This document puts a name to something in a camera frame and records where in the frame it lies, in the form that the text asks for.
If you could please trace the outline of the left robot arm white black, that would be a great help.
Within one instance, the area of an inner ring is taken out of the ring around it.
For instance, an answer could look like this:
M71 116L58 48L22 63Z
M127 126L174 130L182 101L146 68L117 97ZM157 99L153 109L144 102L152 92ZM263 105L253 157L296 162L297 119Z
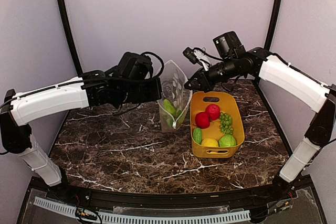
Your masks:
M110 104L120 110L125 103L142 104L161 99L160 78L113 77L96 70L34 91L8 90L1 105L1 140L6 153L16 154L63 201L74 197L66 175L39 146L29 123L72 109Z

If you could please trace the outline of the clear dotted zip top bag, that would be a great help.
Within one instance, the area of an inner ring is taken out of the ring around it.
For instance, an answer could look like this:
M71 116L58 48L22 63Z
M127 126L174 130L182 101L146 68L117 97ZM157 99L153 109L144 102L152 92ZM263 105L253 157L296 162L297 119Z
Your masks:
M164 64L164 71L160 75L162 87L162 99L158 100L162 132L178 130L184 122L192 98L192 91L184 88L187 76L182 69L173 61ZM163 101L168 99L171 104L181 110L182 114L175 119L164 109Z

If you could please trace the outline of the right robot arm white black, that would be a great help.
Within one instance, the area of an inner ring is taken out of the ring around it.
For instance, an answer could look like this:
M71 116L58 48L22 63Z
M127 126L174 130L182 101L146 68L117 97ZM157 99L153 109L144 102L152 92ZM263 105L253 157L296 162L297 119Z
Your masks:
M219 82L247 75L277 85L315 112L303 140L279 171L276 182L268 187L269 197L278 200L287 193L287 183L295 180L320 150L333 142L335 85L328 86L295 68L278 54L256 47L249 51L230 49L224 53L222 62L198 69L184 86L189 90L209 92Z

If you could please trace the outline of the green toy chayote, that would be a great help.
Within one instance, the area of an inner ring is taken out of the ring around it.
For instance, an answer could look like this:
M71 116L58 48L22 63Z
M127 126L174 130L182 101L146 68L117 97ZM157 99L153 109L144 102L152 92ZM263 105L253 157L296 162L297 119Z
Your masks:
M168 99L164 99L163 101L164 109L171 114L175 119L177 119L181 114L181 110L177 110Z

